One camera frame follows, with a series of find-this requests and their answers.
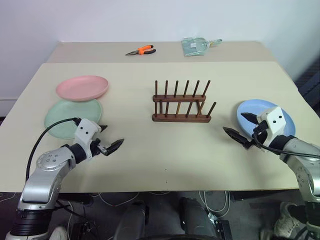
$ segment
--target pliers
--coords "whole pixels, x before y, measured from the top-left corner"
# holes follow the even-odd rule
[[[137,54],[140,54],[140,55],[143,55],[143,54],[153,54],[156,50],[155,49],[152,49],[154,46],[153,45],[146,45],[146,46],[142,46],[140,48],[138,48],[137,50],[135,51],[131,51],[129,53],[126,54],[126,56],[129,56],[129,55],[137,55]]]

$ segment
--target beige table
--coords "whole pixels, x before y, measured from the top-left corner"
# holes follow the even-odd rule
[[[114,154],[79,164],[63,181],[63,192],[297,188],[294,173],[276,155],[255,147],[245,150],[223,131],[223,126],[239,128],[235,112],[248,99],[280,105],[293,118],[296,136],[320,145],[318,116],[275,61],[46,63],[0,126],[0,192],[23,189],[30,151],[44,130],[48,110],[60,100],[55,87],[80,75],[108,79],[110,88],[98,99],[103,108],[100,123],[108,125],[100,138],[109,143],[119,138],[125,141]],[[211,80],[203,107],[207,113],[217,101],[211,122],[153,122],[154,80],[159,82],[159,93],[164,91],[165,80],[169,93],[176,80],[180,93],[186,80],[190,80],[189,93],[197,80],[199,92]],[[71,143],[45,136],[32,166],[41,153]]]

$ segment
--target green plate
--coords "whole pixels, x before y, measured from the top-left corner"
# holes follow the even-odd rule
[[[57,102],[47,113],[44,119],[45,128],[63,119],[82,118],[97,123],[101,117],[102,108],[100,103],[93,99],[90,101],[67,101]],[[54,126],[49,133],[58,139],[73,139],[77,126],[73,121],[63,122]]]

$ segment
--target plate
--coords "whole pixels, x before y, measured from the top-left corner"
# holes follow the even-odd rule
[[[62,99],[83,102],[99,98],[108,86],[108,81],[101,76],[76,76],[61,82],[55,92]]]
[[[60,120],[74,117],[89,119],[97,123],[101,114],[101,105],[95,99],[83,102],[60,100],[48,111],[44,119],[44,126],[47,128]],[[58,139],[73,139],[76,129],[77,126],[73,121],[63,122],[54,126],[49,134]]]
[[[278,105],[262,100],[262,99],[251,99],[242,102],[238,109],[236,110],[236,118],[238,120],[238,123],[241,127],[241,129],[244,131],[244,133],[251,138],[252,134],[254,133],[254,128],[256,125],[252,122],[249,122],[247,119],[245,119],[241,113],[252,113],[259,115],[262,112],[264,112],[266,109],[276,107]],[[284,135],[294,136],[296,134],[296,126],[290,115],[282,109],[284,119],[286,121],[286,125],[284,127]]]

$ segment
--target pink plate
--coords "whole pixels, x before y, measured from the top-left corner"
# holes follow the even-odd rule
[[[76,76],[61,82],[55,92],[63,99],[84,102],[102,96],[108,85],[108,81],[101,76]]]

